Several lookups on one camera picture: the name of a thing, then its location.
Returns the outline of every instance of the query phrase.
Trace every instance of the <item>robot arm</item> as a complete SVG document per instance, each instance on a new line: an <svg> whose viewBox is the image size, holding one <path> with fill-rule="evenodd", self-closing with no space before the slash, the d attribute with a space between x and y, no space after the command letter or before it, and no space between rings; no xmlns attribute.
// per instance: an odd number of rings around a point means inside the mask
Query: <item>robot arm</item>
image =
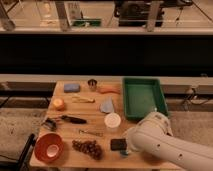
<svg viewBox="0 0 213 171"><path fill-rule="evenodd" d="M190 171L213 168L213 148L172 137L168 118L158 112L127 130L126 141L133 151L144 150Z"/></svg>

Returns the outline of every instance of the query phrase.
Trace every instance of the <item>knife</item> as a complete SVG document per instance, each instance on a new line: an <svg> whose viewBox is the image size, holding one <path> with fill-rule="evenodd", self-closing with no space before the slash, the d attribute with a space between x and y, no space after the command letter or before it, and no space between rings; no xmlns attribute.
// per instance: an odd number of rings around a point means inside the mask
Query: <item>knife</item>
<svg viewBox="0 0 213 171"><path fill-rule="evenodd" d="M71 116L67 116L67 115L62 115L61 119L66 121L66 122L71 122L71 123L75 123L75 124L87 123L87 121L85 119L75 118L75 117L71 117Z"/></svg>

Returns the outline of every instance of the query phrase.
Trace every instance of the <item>black wall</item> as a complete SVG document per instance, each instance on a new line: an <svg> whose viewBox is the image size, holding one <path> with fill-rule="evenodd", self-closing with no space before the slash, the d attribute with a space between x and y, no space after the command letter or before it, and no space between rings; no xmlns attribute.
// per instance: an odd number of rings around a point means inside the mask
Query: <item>black wall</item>
<svg viewBox="0 0 213 171"><path fill-rule="evenodd" d="M213 36L0 35L0 73L213 76Z"/></svg>

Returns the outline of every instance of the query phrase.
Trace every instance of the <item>white cup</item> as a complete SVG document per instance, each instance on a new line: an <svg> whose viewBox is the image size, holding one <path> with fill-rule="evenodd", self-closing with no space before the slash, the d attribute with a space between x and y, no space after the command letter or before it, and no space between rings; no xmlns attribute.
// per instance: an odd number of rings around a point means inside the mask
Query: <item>white cup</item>
<svg viewBox="0 0 213 171"><path fill-rule="evenodd" d="M116 132L121 124L121 117L117 113L110 113L105 116L104 123L107 131Z"/></svg>

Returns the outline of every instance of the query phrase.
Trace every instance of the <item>green tray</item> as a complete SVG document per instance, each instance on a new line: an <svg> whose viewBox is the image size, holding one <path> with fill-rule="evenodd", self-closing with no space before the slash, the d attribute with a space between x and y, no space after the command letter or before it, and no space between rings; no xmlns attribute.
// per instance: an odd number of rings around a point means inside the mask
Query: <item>green tray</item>
<svg viewBox="0 0 213 171"><path fill-rule="evenodd" d="M141 120L153 111L169 114L158 79L123 78L123 102L128 120Z"/></svg>
<svg viewBox="0 0 213 171"><path fill-rule="evenodd" d="M85 27L86 23L89 23L89 27L100 27L101 19L79 19L74 21L72 26Z"/></svg>

